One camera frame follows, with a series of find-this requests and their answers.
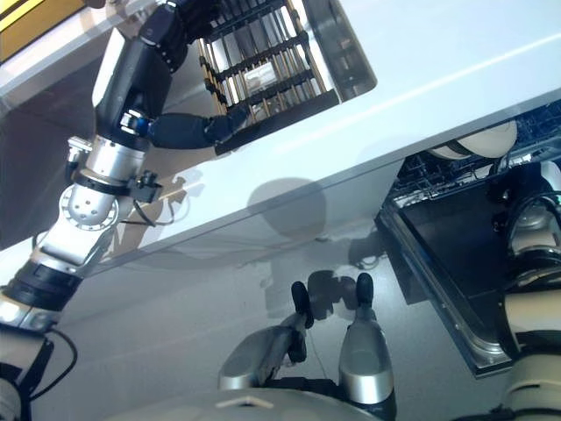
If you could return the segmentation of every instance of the silver cylinder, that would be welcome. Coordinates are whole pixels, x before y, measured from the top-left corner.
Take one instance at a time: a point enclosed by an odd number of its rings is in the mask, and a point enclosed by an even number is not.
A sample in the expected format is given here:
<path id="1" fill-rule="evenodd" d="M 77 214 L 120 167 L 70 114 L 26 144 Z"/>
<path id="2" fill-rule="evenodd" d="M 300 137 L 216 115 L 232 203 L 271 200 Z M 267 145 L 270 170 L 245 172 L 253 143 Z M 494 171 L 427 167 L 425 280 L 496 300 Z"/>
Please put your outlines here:
<path id="1" fill-rule="evenodd" d="M 561 410 L 561 355 L 536 354 L 518 360 L 510 372 L 502 403 L 512 410 Z M 528 416 L 520 419 L 550 419 Z"/>
<path id="2" fill-rule="evenodd" d="M 561 289 L 508 294 L 505 312 L 513 334 L 535 331 L 561 333 Z"/>
<path id="3" fill-rule="evenodd" d="M 128 182 L 136 175 L 145 153 L 97 136 L 86 161 L 86 168 L 103 179 Z"/>
<path id="4" fill-rule="evenodd" d="M 0 419 L 16 421 L 21 417 L 19 393 L 11 383 L 0 379 Z"/>

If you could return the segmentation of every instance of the metal rod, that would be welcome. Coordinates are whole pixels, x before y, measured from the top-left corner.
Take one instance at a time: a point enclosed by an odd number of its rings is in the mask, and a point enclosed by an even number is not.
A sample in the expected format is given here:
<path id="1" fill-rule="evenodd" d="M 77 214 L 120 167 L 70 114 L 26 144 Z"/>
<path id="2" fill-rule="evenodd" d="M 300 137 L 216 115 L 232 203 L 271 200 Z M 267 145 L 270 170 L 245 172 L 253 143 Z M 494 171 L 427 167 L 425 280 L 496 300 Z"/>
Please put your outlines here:
<path id="1" fill-rule="evenodd" d="M 273 47 L 273 43 L 271 42 L 271 39 L 269 38 L 269 34 L 268 34 L 268 32 L 266 31 L 265 22 L 263 21 L 263 17 L 259 14 L 259 15 L 258 15 L 258 18 L 259 18 L 258 21 L 259 21 L 260 26 L 261 26 L 261 31 L 263 32 L 263 35 L 265 36 L 266 47 L 267 47 L 267 48 L 271 48 L 271 47 Z M 279 80 L 280 80 L 280 79 L 282 79 L 281 67 L 279 66 L 279 63 L 277 62 L 276 55 L 275 55 L 275 54 L 272 54 L 271 57 L 272 57 L 272 59 L 273 59 L 273 64 L 274 64 L 275 71 L 276 71 L 277 75 L 279 76 Z M 287 70 L 287 75 L 289 75 L 288 68 L 287 68 L 287 66 L 286 66 L 286 62 L 285 62 L 284 64 L 285 64 L 285 69 Z M 295 86 L 294 86 L 294 85 L 291 85 L 290 88 L 291 88 L 291 90 L 293 91 L 293 93 L 294 93 L 294 95 L 295 95 L 295 99 L 296 99 L 298 102 L 300 102 L 300 98 L 299 98 L 298 95 L 296 94 Z"/>
<path id="2" fill-rule="evenodd" d="M 219 71 L 220 69 L 218 68 L 218 62 L 217 62 L 217 57 L 214 55 L 214 48 L 212 47 L 212 43 L 210 42 L 208 44 L 209 48 L 210 48 L 210 62 L 212 63 L 212 67 L 215 69 L 215 72 Z M 222 95 L 224 95 L 224 87 L 222 86 L 222 83 L 218 83 L 218 81 L 215 79 L 215 77 L 213 75 L 210 75 L 212 77 L 212 81 L 214 83 L 215 86 L 219 86 L 220 88 L 222 88 Z"/>
<path id="3" fill-rule="evenodd" d="M 286 32 L 286 35 L 285 35 L 285 33 L 282 31 L 281 24 L 279 23 L 279 19 L 276 15 L 275 11 L 271 11 L 269 17 L 270 17 L 269 20 L 271 21 L 271 24 L 273 24 L 273 22 L 274 22 L 274 24 L 276 25 L 277 31 L 279 32 L 279 36 L 282 37 L 284 40 L 289 39 L 288 32 Z M 281 39 L 277 37 L 277 32 L 273 31 L 273 33 L 274 33 L 274 37 L 277 39 L 277 42 L 280 44 Z M 288 58 L 290 59 L 291 54 L 290 54 L 289 51 L 287 51 L 287 55 L 288 55 Z M 284 58 L 284 53 L 282 51 L 280 52 L 280 57 L 282 57 L 284 65 L 287 68 L 288 74 L 290 75 L 290 70 L 288 69 L 288 64 L 287 64 L 286 59 Z M 300 68 L 300 66 L 295 66 L 295 64 L 293 62 L 291 62 L 291 64 L 292 64 L 293 67 L 298 68 L 298 71 L 306 70 L 306 66 L 304 65 L 303 62 L 302 62 L 302 67 L 301 68 Z M 315 94 L 314 87 L 312 86 L 311 82 L 309 80 L 306 80 L 305 85 L 306 85 L 306 88 L 307 88 L 307 91 L 308 91 L 309 98 L 312 98 L 313 96 L 315 96 L 314 95 Z"/>
<path id="4" fill-rule="evenodd" d="M 230 9 L 231 18 L 234 19 L 236 17 L 236 13 L 234 13 L 234 8 L 232 7 L 230 0 L 225 0 L 224 3 Z"/>
<path id="5" fill-rule="evenodd" d="M 223 47 L 224 52 L 226 54 L 226 60 L 228 61 L 228 66 L 231 67 L 230 54 L 228 53 L 228 47 L 226 46 L 226 42 L 224 41 L 224 35 L 222 33 L 220 33 L 220 40 L 222 40 L 222 47 Z M 231 92 L 231 86 L 228 83 L 228 78 L 226 78 L 224 80 L 224 84 L 226 85 L 226 89 L 228 90 L 228 95 L 230 96 L 231 105 L 233 106 L 233 105 L 236 104 L 236 102 L 234 101 L 234 96 Z"/>
<path id="6" fill-rule="evenodd" d="M 253 44 L 253 51 L 257 55 L 257 54 L 259 54 L 259 49 L 257 47 L 257 42 L 255 42 L 255 37 L 253 37 L 252 26 L 249 25 L 249 24 L 247 25 L 247 31 L 249 32 L 249 38 L 250 38 L 250 40 Z M 274 70 L 274 73 L 277 74 L 277 77 L 278 77 L 279 74 L 278 74 L 278 71 L 277 71 L 277 68 L 276 68 L 276 60 L 274 59 L 274 55 L 272 56 L 272 59 L 273 59 L 273 62 L 272 62 L 273 70 Z M 281 93 L 277 92 L 276 97 L 277 97 L 277 100 L 279 101 L 280 109 L 285 110 L 287 108 L 287 106 L 285 105 L 284 99 L 281 97 Z"/>
<path id="7" fill-rule="evenodd" d="M 205 60 L 208 60 L 206 54 L 204 53 L 204 48 L 203 48 L 203 40 L 199 39 L 199 42 L 197 43 L 198 47 L 199 47 L 199 55 L 201 57 L 203 57 Z M 209 72 L 209 70 L 202 65 L 201 66 L 202 69 L 202 75 L 204 76 L 205 79 L 209 79 L 210 81 L 214 81 L 214 77 L 212 76 L 212 74 Z M 215 100 L 217 107 L 219 108 L 220 112 L 222 112 L 223 114 L 226 113 L 226 109 L 224 108 L 224 104 L 218 99 L 218 95 L 216 92 L 212 92 L 211 93 L 212 98 Z"/>
<path id="8" fill-rule="evenodd" d="M 304 28 L 302 27 L 302 23 L 300 22 L 300 19 L 298 18 L 298 14 L 295 13 L 295 7 L 292 4 L 292 0 L 286 0 L 286 5 L 287 5 L 288 15 L 290 16 L 290 20 L 292 20 L 292 25 L 295 27 L 295 30 L 298 31 L 298 32 L 303 31 Z M 282 24 L 285 26 L 285 29 L 287 29 L 284 19 L 281 19 L 281 21 L 282 21 Z M 317 68 L 316 60 L 314 60 L 314 56 L 312 55 L 308 44 L 302 44 L 302 47 L 304 48 L 304 51 L 306 52 L 306 55 L 308 56 L 309 66 L 311 67 L 312 72 L 314 72 L 314 76 L 316 77 L 317 86 L 319 87 L 319 90 L 323 93 L 323 92 L 326 91 L 325 84 L 323 83 L 322 76 L 320 75 L 319 69 Z"/>
<path id="9" fill-rule="evenodd" d="M 239 47 L 238 37 L 236 37 L 236 33 L 235 33 L 235 32 L 233 33 L 233 36 L 234 36 L 234 40 L 236 41 L 236 46 L 238 47 L 239 55 L 240 55 L 242 61 L 244 61 L 244 60 L 245 60 L 245 54 L 244 54 L 244 52 L 242 51 L 242 49 Z M 242 74 L 241 72 L 239 72 L 238 75 L 239 75 L 239 79 L 240 79 L 241 82 L 242 82 L 242 86 L 244 87 L 244 90 L 245 90 L 245 97 L 249 99 L 249 97 L 250 97 L 250 95 L 249 95 L 249 89 L 247 88 L 247 84 L 245 83 L 245 76 L 244 76 L 244 74 Z M 263 98 L 263 108 L 264 108 L 264 110 L 265 110 L 266 115 L 267 115 L 268 117 L 271 117 L 271 113 L 270 113 L 270 111 L 269 111 L 269 106 L 268 106 L 268 104 L 266 103 L 266 99 L 265 99 L 265 98 Z"/>

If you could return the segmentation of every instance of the black cable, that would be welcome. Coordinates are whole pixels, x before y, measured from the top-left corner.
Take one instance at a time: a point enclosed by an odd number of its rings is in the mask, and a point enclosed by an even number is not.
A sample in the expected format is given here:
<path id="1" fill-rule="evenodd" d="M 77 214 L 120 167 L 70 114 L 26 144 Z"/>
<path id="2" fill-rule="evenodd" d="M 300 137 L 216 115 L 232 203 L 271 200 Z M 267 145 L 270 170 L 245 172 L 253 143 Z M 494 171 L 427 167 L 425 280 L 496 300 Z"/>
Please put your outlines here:
<path id="1" fill-rule="evenodd" d="M 144 213 L 136 200 L 132 201 L 132 206 L 134 206 L 135 211 L 146 222 L 147 225 L 156 226 L 156 224 Z"/>
<path id="2" fill-rule="evenodd" d="M 33 237 L 32 237 L 32 250 L 35 250 L 35 247 L 37 246 L 37 242 L 38 242 L 38 241 L 37 241 L 37 237 L 38 237 L 38 236 L 39 236 L 39 233 L 38 233 L 38 232 L 36 232 L 36 233 L 33 234 Z"/>
<path id="3" fill-rule="evenodd" d="M 34 401 L 35 399 L 37 399 L 38 397 L 42 397 L 46 392 L 48 392 L 49 390 L 51 390 L 54 386 L 56 386 L 57 384 L 59 384 L 59 382 L 64 379 L 68 373 L 70 373 L 72 371 L 72 369 L 74 368 L 74 366 L 76 365 L 76 362 L 78 361 L 78 349 L 76 348 L 75 343 L 72 341 L 71 338 L 69 338 L 67 336 L 66 333 L 63 333 L 57 329 L 51 328 L 50 332 L 54 333 L 55 335 L 59 336 L 62 340 L 64 340 L 68 347 L 70 348 L 70 350 L 72 351 L 72 361 L 70 361 L 70 364 L 68 364 L 68 367 L 62 372 L 60 373 L 60 375 L 54 379 L 48 386 L 46 386 L 44 389 L 42 389 L 40 392 L 35 393 L 34 395 L 31 395 L 29 397 L 30 401 Z"/>

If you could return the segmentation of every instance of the gray floor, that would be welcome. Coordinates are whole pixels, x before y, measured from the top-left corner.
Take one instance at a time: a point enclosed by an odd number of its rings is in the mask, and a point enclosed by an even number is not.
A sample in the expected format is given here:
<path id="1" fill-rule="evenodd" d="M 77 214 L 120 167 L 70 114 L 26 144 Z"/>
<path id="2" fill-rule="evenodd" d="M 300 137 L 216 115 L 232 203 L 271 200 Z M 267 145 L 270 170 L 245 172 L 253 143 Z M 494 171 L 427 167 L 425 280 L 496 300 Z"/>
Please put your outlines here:
<path id="1" fill-rule="evenodd" d="M 360 273 L 349 264 L 350 251 L 357 241 L 365 244 L 372 228 L 355 226 L 327 241 L 227 267 L 210 262 L 185 268 L 179 245 L 151 259 L 175 265 L 137 260 L 88 279 L 60 325 L 75 339 L 79 363 L 33 405 L 35 419 L 97 420 L 214 390 L 218 369 L 235 345 L 292 311 L 290 284 L 296 280 L 313 289 L 318 320 L 307 337 L 308 360 L 284 367 L 280 375 L 337 379 L 338 353 L 355 305 L 351 278 Z M 363 255 L 379 253 L 376 248 L 368 253 L 366 247 Z M 368 271 L 394 364 L 398 419 L 447 420 L 496 406 L 505 375 L 475 380 L 431 304 L 405 304 L 385 255 Z M 69 357 L 60 344 L 46 381 Z"/>

